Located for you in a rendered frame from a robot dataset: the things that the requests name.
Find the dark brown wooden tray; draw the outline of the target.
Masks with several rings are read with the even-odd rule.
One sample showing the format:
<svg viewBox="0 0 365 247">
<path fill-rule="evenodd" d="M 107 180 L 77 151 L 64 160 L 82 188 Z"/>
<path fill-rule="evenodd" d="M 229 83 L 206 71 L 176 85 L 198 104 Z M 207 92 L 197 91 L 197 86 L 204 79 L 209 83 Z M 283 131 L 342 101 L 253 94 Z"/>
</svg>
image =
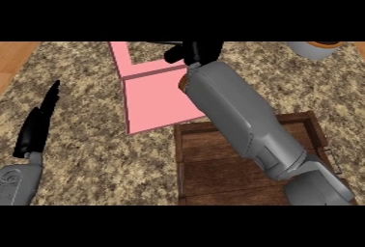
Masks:
<svg viewBox="0 0 365 247">
<path fill-rule="evenodd" d="M 182 205 L 357 204 L 346 180 L 330 165 L 314 113 L 284 114 L 278 121 L 308 150 L 308 163 L 283 180 L 269 179 L 256 162 L 240 157 L 210 122 L 175 126 Z"/>
</svg>

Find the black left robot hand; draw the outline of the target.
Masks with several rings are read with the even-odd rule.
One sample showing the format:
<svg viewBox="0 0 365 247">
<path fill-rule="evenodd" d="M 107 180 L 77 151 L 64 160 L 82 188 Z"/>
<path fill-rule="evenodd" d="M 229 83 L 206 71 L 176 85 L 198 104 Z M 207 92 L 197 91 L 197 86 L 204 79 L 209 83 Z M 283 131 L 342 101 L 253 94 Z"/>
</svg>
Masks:
<svg viewBox="0 0 365 247">
<path fill-rule="evenodd" d="M 14 157 L 27 158 L 27 154 L 45 150 L 51 118 L 54 116 L 57 103 L 60 100 L 60 86 L 57 81 L 46 93 L 42 105 L 34 107 L 21 127 L 21 133 L 17 141 Z"/>
</svg>

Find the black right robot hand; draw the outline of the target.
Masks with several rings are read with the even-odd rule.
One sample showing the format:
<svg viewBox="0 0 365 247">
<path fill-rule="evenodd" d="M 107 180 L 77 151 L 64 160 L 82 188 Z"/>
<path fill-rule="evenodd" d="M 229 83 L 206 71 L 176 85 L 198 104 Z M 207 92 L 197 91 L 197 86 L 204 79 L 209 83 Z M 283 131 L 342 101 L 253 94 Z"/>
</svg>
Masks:
<svg viewBox="0 0 365 247">
<path fill-rule="evenodd" d="M 181 41 L 164 52 L 164 60 L 170 64 L 184 60 L 188 66 L 195 63 L 204 66 L 219 59 L 222 49 L 222 41 Z"/>
</svg>

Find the grey container with orange rim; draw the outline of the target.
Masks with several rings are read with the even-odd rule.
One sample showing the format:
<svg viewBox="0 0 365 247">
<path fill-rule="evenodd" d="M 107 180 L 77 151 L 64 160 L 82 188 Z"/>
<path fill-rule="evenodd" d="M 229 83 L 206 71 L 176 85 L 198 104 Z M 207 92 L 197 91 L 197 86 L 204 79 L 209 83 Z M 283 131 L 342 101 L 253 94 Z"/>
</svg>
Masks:
<svg viewBox="0 0 365 247">
<path fill-rule="evenodd" d="M 309 60 L 325 59 L 340 48 L 340 41 L 289 41 L 292 50 Z"/>
</svg>

